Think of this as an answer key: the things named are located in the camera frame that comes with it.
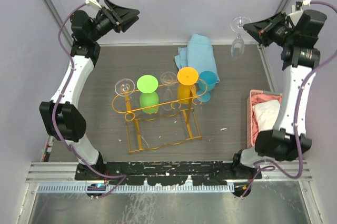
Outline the clear flute glass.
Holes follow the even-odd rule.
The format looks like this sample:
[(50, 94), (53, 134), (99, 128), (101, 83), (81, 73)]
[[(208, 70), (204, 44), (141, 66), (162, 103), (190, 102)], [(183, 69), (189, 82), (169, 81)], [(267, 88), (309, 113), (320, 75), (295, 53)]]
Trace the clear flute glass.
[(246, 16), (238, 16), (232, 19), (231, 29), (237, 34), (231, 45), (231, 56), (235, 59), (239, 59), (243, 56), (245, 50), (245, 42), (242, 38), (242, 34), (245, 32), (243, 26), (251, 23), (251, 20)]
[(171, 90), (171, 87), (175, 84), (177, 77), (176, 74), (173, 72), (164, 72), (161, 75), (161, 83), (166, 86), (166, 90), (163, 94), (163, 103), (162, 105), (163, 109), (165, 111), (170, 111), (172, 109), (171, 102), (174, 100), (174, 94)]
[(131, 95), (135, 90), (135, 84), (131, 79), (121, 79), (115, 84), (117, 95), (126, 97)]

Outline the blue plastic wine glass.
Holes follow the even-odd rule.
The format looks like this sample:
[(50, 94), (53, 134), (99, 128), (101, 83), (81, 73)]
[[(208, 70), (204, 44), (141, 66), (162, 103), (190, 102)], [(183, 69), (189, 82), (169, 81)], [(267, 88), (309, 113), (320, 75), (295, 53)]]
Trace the blue plastic wine glass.
[(198, 100), (203, 103), (208, 102), (211, 98), (210, 91), (215, 88), (217, 83), (217, 75), (212, 71), (203, 71), (200, 73), (199, 79)]

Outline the clear flute glass back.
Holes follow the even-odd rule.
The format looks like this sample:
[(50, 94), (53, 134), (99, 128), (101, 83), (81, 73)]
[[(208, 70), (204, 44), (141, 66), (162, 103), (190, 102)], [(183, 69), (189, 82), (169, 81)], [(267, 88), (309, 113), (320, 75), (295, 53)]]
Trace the clear flute glass back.
[(164, 72), (161, 75), (161, 83), (166, 86), (166, 90), (163, 94), (163, 103), (162, 105), (163, 109), (165, 111), (170, 111), (172, 109), (171, 102), (174, 100), (174, 94), (171, 90), (171, 87), (175, 84), (177, 77), (176, 74), (173, 72)]

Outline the clear flute glass front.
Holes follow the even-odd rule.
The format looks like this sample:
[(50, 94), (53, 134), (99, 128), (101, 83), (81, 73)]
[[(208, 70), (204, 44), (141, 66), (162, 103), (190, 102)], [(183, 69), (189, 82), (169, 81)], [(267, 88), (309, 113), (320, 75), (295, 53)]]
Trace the clear flute glass front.
[(135, 84), (131, 79), (121, 79), (115, 84), (117, 95), (126, 97), (131, 95), (135, 90)]

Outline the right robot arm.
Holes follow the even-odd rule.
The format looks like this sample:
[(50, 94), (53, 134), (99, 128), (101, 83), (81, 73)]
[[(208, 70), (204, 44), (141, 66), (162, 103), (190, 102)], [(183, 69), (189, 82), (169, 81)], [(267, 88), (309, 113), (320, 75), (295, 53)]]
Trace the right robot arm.
[(273, 128), (260, 132), (254, 147), (233, 156), (234, 177), (242, 179), (265, 162), (278, 168), (279, 162), (294, 160), (299, 161), (299, 171), (293, 178), (301, 176), (303, 153), (312, 146), (312, 140), (306, 137), (306, 106), (321, 57), (314, 46), (326, 19), (324, 13), (306, 9), (289, 15), (279, 12), (259, 22), (241, 24), (260, 45), (275, 43), (282, 48), (284, 91)]

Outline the green plastic wine glass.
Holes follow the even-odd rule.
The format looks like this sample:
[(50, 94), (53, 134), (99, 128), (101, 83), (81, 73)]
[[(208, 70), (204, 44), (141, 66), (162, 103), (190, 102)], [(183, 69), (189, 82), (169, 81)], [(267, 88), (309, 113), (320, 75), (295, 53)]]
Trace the green plastic wine glass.
[(156, 92), (158, 88), (157, 78), (152, 75), (143, 75), (137, 80), (137, 88), (141, 92), (140, 106), (142, 111), (147, 114), (156, 113), (160, 103)]

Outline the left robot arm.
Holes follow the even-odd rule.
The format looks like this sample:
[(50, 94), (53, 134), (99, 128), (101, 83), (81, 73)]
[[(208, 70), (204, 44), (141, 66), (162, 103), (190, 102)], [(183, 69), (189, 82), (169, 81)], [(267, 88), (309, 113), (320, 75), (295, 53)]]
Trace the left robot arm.
[(98, 61), (101, 47), (98, 40), (110, 31), (126, 32), (138, 19), (140, 11), (104, 0), (86, 0), (66, 18), (71, 22), (73, 43), (63, 49), (69, 58), (64, 78), (50, 101), (41, 102), (41, 114), (48, 135), (61, 141), (78, 159), (80, 171), (92, 179), (120, 179), (109, 176), (101, 153), (86, 135), (86, 120), (78, 110), (78, 102), (90, 73)]

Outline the orange plastic wine glass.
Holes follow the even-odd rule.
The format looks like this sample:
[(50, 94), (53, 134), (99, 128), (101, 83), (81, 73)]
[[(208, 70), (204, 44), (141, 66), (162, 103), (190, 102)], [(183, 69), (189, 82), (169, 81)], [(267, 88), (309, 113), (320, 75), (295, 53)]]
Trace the orange plastic wine glass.
[(192, 67), (183, 67), (178, 71), (177, 80), (179, 85), (177, 87), (177, 99), (182, 104), (188, 104), (190, 99), (190, 88), (198, 81), (199, 74), (196, 69)]

